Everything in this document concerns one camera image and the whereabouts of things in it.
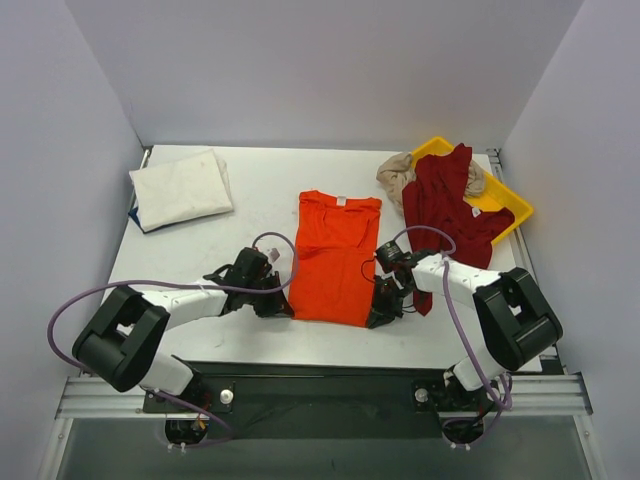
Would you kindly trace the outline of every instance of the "folded white towel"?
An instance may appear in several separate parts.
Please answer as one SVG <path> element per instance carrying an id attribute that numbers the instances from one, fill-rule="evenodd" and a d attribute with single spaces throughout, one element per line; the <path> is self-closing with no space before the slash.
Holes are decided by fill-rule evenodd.
<path id="1" fill-rule="evenodd" d="M 233 210 L 224 161 L 213 149 L 176 162 L 129 172 L 138 200 L 140 228 L 164 225 Z"/>

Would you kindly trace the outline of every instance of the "black mount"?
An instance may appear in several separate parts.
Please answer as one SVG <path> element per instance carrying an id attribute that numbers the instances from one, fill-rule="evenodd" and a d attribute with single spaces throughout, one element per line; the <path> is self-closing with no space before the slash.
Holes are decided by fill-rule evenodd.
<path id="1" fill-rule="evenodd" d="M 376 328 L 391 323 L 396 318 L 402 318 L 402 302 L 407 295 L 416 290 L 411 269 L 433 253 L 426 249 L 416 253 L 404 253 L 393 240 L 376 250 L 376 260 L 382 271 L 393 273 L 393 277 L 374 276 L 375 286 L 367 328 Z"/>
<path id="2" fill-rule="evenodd" d="M 253 290 L 268 290 L 280 286 L 278 272 L 271 273 L 268 257 L 253 248 L 243 248 L 233 265 L 224 265 L 215 272 L 205 275 L 205 280 L 211 280 L 218 285 L 250 288 Z M 293 309 L 287 302 L 284 292 L 256 294 L 228 292 L 227 301 L 221 315 L 238 310 L 244 305 L 253 306 L 259 317 L 293 316 Z"/>
<path id="3" fill-rule="evenodd" d="M 473 301 L 487 350 L 507 370 L 518 370 L 562 338 L 558 317 L 523 268 L 478 288 Z"/>

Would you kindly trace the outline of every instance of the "yellow tray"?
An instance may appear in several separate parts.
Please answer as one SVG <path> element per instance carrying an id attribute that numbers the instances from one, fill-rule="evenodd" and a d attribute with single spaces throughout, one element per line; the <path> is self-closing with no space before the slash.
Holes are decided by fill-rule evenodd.
<path id="1" fill-rule="evenodd" d="M 452 151 L 453 145 L 444 138 L 433 137 L 427 143 L 413 151 L 412 165 L 415 167 L 418 160 L 426 155 L 447 155 Z M 482 195 L 479 197 L 466 197 L 466 200 L 483 212 L 497 212 L 501 208 L 507 207 L 515 217 L 515 221 L 492 240 L 491 244 L 495 246 L 533 214 L 533 207 L 526 200 L 500 183 L 493 175 L 485 175 L 485 179 L 487 186 Z"/>

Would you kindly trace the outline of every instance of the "table surface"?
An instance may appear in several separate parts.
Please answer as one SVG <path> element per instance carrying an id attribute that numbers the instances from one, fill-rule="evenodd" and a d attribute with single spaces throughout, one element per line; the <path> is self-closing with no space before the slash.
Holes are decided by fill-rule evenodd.
<path id="1" fill-rule="evenodd" d="M 404 228 L 404 219 L 375 178 L 378 166 L 397 152 L 160 145 L 153 148 L 149 166 L 210 148 L 227 163 L 234 211 L 146 235 L 129 220 L 111 281 L 190 283 L 232 262 L 261 232 L 277 231 L 293 241 L 298 195 L 305 190 L 382 199 L 378 244 Z M 473 158 L 491 174 L 488 156 Z M 398 243 L 409 249 L 406 236 Z M 265 238 L 259 246 L 278 248 L 281 257 L 275 268 L 282 281 L 288 279 L 292 255 L 284 242 Z M 490 268 L 506 271 L 514 266 L 511 242 L 502 241 L 494 249 Z M 471 344 L 482 345 L 475 311 L 461 304 L 456 309 Z M 406 314 L 373 330 L 288 318 L 261 319 L 244 307 L 167 331 L 160 350 L 192 361 L 438 369 L 466 357 L 444 298 L 438 295 L 426 317 Z M 539 359 L 522 371 L 541 371 Z"/>

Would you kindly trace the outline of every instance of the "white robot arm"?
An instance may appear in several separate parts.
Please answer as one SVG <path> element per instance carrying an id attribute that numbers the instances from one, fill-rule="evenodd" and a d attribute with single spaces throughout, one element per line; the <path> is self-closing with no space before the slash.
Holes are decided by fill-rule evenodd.
<path id="1" fill-rule="evenodd" d="M 393 273 L 393 278 L 376 277 L 370 320 L 380 324 L 402 316 L 402 300 L 415 290 L 449 296 L 449 301 L 467 305 L 478 314 L 485 344 L 473 356 L 488 379 L 517 371 L 562 337 L 556 315 L 529 272 L 522 268 L 509 272 L 483 270 L 428 250 L 404 253 L 395 241 L 376 250 L 376 259 L 385 273 Z M 449 264 L 448 278 L 445 261 Z M 455 378 L 465 391 L 473 392 L 483 386 L 477 370 L 468 356 L 449 369 L 453 375 L 448 378 Z"/>
<path id="2" fill-rule="evenodd" d="M 404 253 L 395 242 L 388 242 L 376 250 L 376 258 L 393 276 L 376 277 L 369 327 L 401 317 L 403 298 L 415 290 L 446 293 L 441 254 L 427 250 Z M 493 272 L 446 261 L 451 300 L 478 313 L 485 345 L 474 357 L 487 378 L 518 370 L 561 338 L 562 327 L 528 272 L 520 268 Z M 227 291 L 212 289 L 216 285 Z M 202 317 L 225 315 L 247 304 L 261 317 L 292 316 L 279 285 L 267 256 L 245 248 L 233 265 L 205 276 L 188 290 L 118 287 L 76 340 L 73 355 L 118 391 L 140 385 L 195 401 L 202 393 L 198 373 L 182 360 L 157 351 L 164 331 Z M 129 333 L 123 333 L 127 327 Z M 444 374 L 459 391 L 474 392 L 482 386 L 477 370 L 467 357 Z"/>
<path id="3" fill-rule="evenodd" d="M 116 390 L 136 385 L 197 397 L 197 372 L 177 357 L 158 352 L 166 330 L 203 317 L 216 317 L 251 305 L 260 317 L 293 315 L 263 253 L 244 248 L 225 265 L 186 289 L 114 289 L 76 339 L 73 356 Z"/>

